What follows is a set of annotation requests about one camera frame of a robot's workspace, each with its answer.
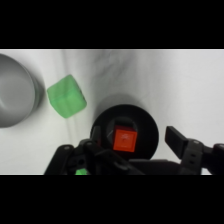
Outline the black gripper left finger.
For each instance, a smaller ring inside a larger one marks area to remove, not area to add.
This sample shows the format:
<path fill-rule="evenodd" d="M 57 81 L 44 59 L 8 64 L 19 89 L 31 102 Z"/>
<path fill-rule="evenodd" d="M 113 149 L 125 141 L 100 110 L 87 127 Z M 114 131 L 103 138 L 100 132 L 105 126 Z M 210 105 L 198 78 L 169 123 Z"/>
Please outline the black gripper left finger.
<path fill-rule="evenodd" d="M 82 140 L 79 165 L 82 167 L 114 167 L 115 153 L 102 146 L 102 131 L 99 126 L 93 128 L 89 139 Z"/>

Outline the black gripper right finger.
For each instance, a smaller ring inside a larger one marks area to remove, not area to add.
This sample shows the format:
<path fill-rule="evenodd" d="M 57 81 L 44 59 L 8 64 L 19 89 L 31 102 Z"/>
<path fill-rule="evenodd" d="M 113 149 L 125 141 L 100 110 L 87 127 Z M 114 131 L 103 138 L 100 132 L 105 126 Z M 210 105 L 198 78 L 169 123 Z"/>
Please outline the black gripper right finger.
<path fill-rule="evenodd" d="M 186 138 L 173 126 L 168 126 L 165 132 L 165 142 L 181 160 L 182 167 L 200 167 L 204 145 L 195 139 Z"/>

